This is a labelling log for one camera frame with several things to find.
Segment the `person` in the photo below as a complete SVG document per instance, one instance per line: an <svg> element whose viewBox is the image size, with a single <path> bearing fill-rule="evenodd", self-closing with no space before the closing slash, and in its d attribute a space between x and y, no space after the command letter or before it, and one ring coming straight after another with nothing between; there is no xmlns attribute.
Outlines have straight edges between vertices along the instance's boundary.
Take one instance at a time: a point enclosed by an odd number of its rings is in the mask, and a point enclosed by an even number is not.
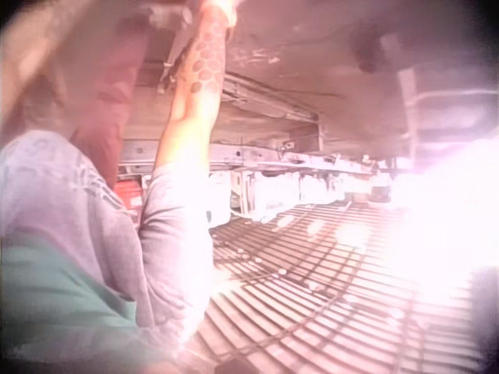
<svg viewBox="0 0 499 374"><path fill-rule="evenodd" d="M153 363L173 370L168 362L210 298L203 187L235 5L200 2L138 234L111 187L140 58L113 72L126 53L110 54L96 112L71 142L28 127L2 149L1 343L12 372L150 372ZM143 40L143 25L132 31Z"/></svg>

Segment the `teal garment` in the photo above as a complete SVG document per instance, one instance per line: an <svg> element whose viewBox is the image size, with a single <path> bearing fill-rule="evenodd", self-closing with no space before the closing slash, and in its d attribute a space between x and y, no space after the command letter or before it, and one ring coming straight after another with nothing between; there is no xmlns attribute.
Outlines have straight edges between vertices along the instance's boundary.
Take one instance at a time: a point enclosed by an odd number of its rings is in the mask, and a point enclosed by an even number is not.
<svg viewBox="0 0 499 374"><path fill-rule="evenodd" d="M142 372L169 358L135 313L40 240L2 240L2 358L30 372Z"/></svg>

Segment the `forearm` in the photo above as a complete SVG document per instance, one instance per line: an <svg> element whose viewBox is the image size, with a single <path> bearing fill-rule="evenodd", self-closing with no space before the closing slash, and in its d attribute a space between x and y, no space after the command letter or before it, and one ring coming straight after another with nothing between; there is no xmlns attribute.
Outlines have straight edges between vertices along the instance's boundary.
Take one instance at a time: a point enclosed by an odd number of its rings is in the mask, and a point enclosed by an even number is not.
<svg viewBox="0 0 499 374"><path fill-rule="evenodd" d="M156 168L170 162L207 165L211 129L220 107L228 20L216 6L200 13L199 28L177 79L172 114L157 150Z"/></svg>

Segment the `hand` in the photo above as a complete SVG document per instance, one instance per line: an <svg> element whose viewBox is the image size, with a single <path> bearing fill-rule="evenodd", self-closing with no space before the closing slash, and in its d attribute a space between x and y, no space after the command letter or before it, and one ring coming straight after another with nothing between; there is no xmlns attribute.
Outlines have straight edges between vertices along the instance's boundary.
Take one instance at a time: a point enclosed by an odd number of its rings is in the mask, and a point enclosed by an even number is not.
<svg viewBox="0 0 499 374"><path fill-rule="evenodd" d="M241 0L201 0L201 12L211 6L218 7L226 16L228 27L234 27L237 23L237 12L235 8Z"/></svg>

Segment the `grill grate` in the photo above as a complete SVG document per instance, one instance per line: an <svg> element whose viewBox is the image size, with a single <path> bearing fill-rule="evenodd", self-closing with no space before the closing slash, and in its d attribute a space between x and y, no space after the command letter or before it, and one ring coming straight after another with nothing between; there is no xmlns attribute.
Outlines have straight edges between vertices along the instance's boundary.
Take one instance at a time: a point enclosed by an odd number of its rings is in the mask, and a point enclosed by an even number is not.
<svg viewBox="0 0 499 374"><path fill-rule="evenodd" d="M353 204L215 228L221 280L190 348L265 373L476 372L468 284L445 304L421 299L391 262L403 222L403 212Z"/></svg>

